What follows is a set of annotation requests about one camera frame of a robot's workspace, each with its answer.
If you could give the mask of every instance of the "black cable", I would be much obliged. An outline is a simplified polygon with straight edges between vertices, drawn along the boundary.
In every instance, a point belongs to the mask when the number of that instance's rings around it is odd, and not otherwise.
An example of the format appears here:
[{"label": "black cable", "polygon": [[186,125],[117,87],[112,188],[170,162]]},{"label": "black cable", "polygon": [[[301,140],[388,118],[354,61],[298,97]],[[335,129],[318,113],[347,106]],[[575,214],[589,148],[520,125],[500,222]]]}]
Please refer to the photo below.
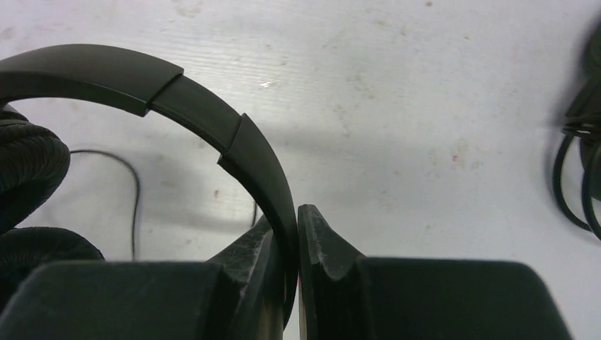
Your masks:
[{"label": "black cable", "polygon": [[132,174],[134,183],[135,183],[135,200],[134,200],[133,216],[132,216],[132,222],[131,222],[131,256],[132,256],[132,260],[135,261],[136,260],[136,257],[135,257],[135,255],[136,255],[136,252],[135,252],[136,227],[135,226],[136,226],[136,222],[137,222],[137,211],[140,206],[140,175],[135,170],[135,168],[132,166],[132,164],[130,164],[130,162],[126,161],[125,159],[123,159],[123,158],[119,157],[118,155],[113,154],[111,152],[95,150],[95,149],[78,149],[78,150],[72,150],[71,154],[99,154],[101,156],[105,156],[105,157],[114,159],[117,162],[121,163],[123,166],[128,168],[128,170]]},{"label": "black cable", "polygon": [[[601,225],[592,207],[591,193],[593,189],[593,177],[600,175],[599,173],[595,173],[595,170],[598,170],[598,164],[601,162],[601,111],[598,111],[599,108],[596,108],[599,104],[595,103],[600,94],[601,81],[599,79],[591,79],[572,103],[566,114],[566,124],[563,128],[563,133],[566,136],[557,152],[552,175],[554,197],[561,212],[574,225],[594,233],[598,239],[601,239]],[[590,148],[589,154],[588,152],[583,152],[583,150],[580,153],[584,165],[580,195],[586,222],[576,217],[568,207],[561,187],[563,163],[566,160],[568,148],[575,137],[581,139],[580,148]]]}]

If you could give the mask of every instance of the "headphones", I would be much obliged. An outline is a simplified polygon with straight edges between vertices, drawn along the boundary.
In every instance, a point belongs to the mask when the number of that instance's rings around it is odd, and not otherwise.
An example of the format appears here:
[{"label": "headphones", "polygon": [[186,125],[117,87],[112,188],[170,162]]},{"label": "headphones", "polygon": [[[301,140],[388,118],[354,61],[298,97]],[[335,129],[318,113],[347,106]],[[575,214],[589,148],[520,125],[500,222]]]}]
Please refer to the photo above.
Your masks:
[{"label": "headphones", "polygon": [[85,238],[60,228],[14,227],[42,205],[69,168],[69,149],[9,103],[60,97],[100,103],[140,117],[156,111],[216,148],[218,164],[263,210],[285,266],[284,326],[296,293],[298,233],[290,188],[257,126],[183,75],[174,64],[102,45],[46,47],[0,61],[0,308],[37,266],[103,260]]}]

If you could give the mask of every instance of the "white table surface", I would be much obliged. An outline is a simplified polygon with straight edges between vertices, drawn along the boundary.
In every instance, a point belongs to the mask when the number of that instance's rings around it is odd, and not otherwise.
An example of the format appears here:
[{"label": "white table surface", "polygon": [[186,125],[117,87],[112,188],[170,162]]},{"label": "white table surface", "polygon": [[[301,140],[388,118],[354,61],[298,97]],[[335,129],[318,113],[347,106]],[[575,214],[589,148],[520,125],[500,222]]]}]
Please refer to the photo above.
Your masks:
[{"label": "white table surface", "polygon": [[[549,191],[555,122],[600,11],[597,0],[5,0],[0,57],[78,42],[179,64],[250,115],[295,204],[316,204],[365,254],[526,263],[574,337],[601,339],[601,242]],[[207,259],[248,228],[251,198],[177,124],[62,99],[15,107],[72,149],[139,169],[141,259]],[[567,167],[578,208],[576,152]],[[124,260],[132,204],[123,167],[79,155],[22,225],[75,230]],[[295,311],[285,339],[297,338]]]}]

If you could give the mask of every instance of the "coiled cable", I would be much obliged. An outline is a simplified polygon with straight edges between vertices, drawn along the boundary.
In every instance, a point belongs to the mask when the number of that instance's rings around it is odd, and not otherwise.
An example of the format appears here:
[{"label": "coiled cable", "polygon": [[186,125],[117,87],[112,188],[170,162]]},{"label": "coiled cable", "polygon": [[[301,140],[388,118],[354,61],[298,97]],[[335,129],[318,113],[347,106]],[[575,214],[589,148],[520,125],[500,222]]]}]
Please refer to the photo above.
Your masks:
[{"label": "coiled cable", "polygon": [[[592,206],[592,198],[598,194],[595,177],[601,175],[601,25],[591,35],[586,46],[583,68],[588,75],[588,82],[566,113],[563,126],[565,137],[555,159],[552,186],[555,201],[568,220],[601,239],[601,225]],[[584,167],[580,196],[585,221],[568,207],[561,187],[563,163],[574,138],[580,139],[580,157]]]}]

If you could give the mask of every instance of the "ear cup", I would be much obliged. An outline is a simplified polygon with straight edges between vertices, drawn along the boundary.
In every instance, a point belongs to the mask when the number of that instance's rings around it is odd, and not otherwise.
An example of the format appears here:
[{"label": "ear cup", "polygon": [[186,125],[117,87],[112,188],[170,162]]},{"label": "ear cup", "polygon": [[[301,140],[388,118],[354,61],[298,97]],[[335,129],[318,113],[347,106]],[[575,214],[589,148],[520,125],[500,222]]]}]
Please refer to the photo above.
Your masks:
[{"label": "ear cup", "polygon": [[0,312],[27,276],[56,261],[104,260],[85,238],[62,228],[13,229],[0,237]]},{"label": "ear cup", "polygon": [[0,234],[55,192],[69,169],[69,148],[50,130],[4,111],[0,125]]}]

